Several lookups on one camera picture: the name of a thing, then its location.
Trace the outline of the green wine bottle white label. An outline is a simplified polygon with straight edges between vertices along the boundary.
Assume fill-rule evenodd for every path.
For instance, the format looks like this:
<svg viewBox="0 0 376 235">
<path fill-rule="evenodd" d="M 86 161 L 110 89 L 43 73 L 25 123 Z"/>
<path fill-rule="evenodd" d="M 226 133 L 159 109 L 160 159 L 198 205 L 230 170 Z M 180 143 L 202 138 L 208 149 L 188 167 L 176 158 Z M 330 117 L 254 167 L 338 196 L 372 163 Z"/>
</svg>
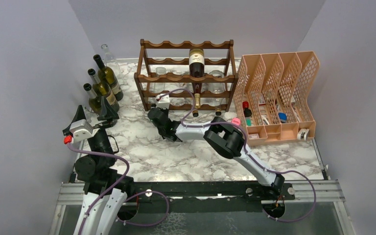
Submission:
<svg viewBox="0 0 376 235">
<path fill-rule="evenodd" d="M 93 89 L 100 97 L 105 97 L 113 110 L 117 113 L 120 109 L 119 103 L 107 82 L 102 81 L 94 69 L 88 69 L 88 75 L 93 80 Z"/>
</svg>

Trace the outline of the green wine bottle cream label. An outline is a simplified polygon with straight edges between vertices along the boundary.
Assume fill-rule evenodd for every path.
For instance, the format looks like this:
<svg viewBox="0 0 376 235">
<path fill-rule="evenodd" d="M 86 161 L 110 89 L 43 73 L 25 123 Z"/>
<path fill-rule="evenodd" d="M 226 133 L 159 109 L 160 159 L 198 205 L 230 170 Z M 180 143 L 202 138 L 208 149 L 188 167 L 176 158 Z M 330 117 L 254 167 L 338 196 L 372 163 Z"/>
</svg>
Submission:
<svg viewBox="0 0 376 235">
<path fill-rule="evenodd" d="M 93 59 L 99 68 L 97 72 L 98 76 L 101 80 L 106 81 L 108 83 L 116 97 L 116 100 L 121 101 L 123 99 L 124 94 L 114 71 L 104 64 L 99 54 L 95 54 L 93 56 Z"/>
</svg>

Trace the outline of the clear glass bottle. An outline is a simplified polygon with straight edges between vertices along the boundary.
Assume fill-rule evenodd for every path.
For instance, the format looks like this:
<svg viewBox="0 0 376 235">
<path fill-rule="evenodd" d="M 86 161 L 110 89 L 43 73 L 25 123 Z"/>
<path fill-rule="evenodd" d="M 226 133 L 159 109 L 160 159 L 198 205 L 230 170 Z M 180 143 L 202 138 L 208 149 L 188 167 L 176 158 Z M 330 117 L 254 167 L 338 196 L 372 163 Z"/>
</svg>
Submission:
<svg viewBox="0 0 376 235">
<path fill-rule="evenodd" d="M 104 62 L 105 62 L 105 64 L 114 71 L 116 76 L 120 76 L 119 64 L 118 64 L 117 59 L 114 56 L 114 54 L 108 48 L 108 45 L 102 44 L 100 47 L 104 52 Z"/>
</svg>

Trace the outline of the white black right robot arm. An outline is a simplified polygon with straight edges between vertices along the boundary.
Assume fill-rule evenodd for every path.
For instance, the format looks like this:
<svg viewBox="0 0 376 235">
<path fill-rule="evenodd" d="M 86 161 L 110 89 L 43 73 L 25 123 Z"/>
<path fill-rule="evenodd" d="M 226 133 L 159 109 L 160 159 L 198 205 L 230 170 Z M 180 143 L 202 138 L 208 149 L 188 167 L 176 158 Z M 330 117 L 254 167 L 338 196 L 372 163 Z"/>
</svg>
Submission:
<svg viewBox="0 0 376 235">
<path fill-rule="evenodd" d="M 220 156 L 233 159 L 246 168 L 263 186 L 263 194 L 275 199 L 282 194 L 284 177 L 275 172 L 247 144 L 242 129 L 220 117 L 204 123 L 172 121 L 164 109 L 153 108 L 148 118 L 163 139 L 171 142 L 206 141 Z"/>
</svg>

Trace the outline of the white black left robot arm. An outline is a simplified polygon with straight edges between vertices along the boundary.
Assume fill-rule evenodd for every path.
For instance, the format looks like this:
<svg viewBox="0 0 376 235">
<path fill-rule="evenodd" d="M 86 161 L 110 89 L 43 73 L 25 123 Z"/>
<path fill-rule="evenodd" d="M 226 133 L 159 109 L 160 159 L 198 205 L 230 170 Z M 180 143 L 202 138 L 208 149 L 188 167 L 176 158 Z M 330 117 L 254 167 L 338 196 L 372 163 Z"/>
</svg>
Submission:
<svg viewBox="0 0 376 235">
<path fill-rule="evenodd" d="M 122 158 L 113 151 L 106 128 L 114 126 L 118 118 L 118 113 L 103 97 L 96 126 L 89 124 L 79 105 L 71 124 L 63 130 L 64 144 L 82 154 L 74 164 L 77 179 L 85 183 L 81 212 L 74 229 L 76 235 L 107 235 L 122 204 L 134 196 L 134 180 L 127 176 L 128 171 L 119 174 L 112 169 Z"/>
</svg>

